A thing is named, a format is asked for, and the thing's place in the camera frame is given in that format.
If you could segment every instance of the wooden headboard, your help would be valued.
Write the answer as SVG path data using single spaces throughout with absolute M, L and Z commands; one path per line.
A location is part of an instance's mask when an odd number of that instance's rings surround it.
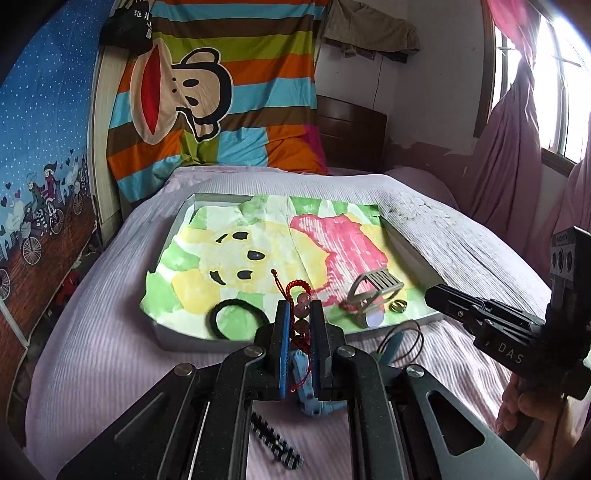
M 318 129 L 327 166 L 383 173 L 387 120 L 383 113 L 318 95 Z

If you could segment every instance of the gold ring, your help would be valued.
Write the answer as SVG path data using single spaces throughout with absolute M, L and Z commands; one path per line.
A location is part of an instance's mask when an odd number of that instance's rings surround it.
M 390 310 L 396 313 L 402 313 L 408 307 L 408 303 L 406 300 L 396 299 L 390 304 Z

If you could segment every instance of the pink curtain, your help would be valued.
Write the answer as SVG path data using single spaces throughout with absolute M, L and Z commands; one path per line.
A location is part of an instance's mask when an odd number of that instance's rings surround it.
M 524 255 L 540 192 L 541 149 L 534 105 L 535 39 L 539 15 L 525 0 L 488 0 L 498 28 L 522 54 L 517 76 L 494 107 L 476 143 L 464 188 L 462 212 Z
M 548 284 L 552 234 L 573 225 L 587 231 L 591 229 L 591 116 L 585 157 L 570 172 L 563 197 L 528 243 L 525 259 Z

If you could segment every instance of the black bag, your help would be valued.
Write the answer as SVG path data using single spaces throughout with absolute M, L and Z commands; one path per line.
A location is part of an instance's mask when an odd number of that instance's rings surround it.
M 101 45 L 120 47 L 141 55 L 152 49 L 152 14 L 148 0 L 131 0 L 115 10 L 100 30 Z

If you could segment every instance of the pink bead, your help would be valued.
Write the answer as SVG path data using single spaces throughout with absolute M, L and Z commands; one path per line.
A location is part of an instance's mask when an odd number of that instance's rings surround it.
M 310 308 L 308 305 L 302 305 L 299 303 L 294 307 L 294 315 L 299 319 L 305 319 L 310 314 Z
M 311 301 L 312 301 L 312 297 L 310 297 L 305 291 L 303 291 L 302 293 L 300 293 L 297 296 L 297 303 L 299 305 L 308 306 Z
M 308 325 L 308 320 L 304 320 L 304 319 L 296 320 L 295 325 L 294 325 L 294 330 L 297 333 L 300 333 L 302 335 L 304 333 L 308 333 L 308 331 L 310 330 L 310 325 Z

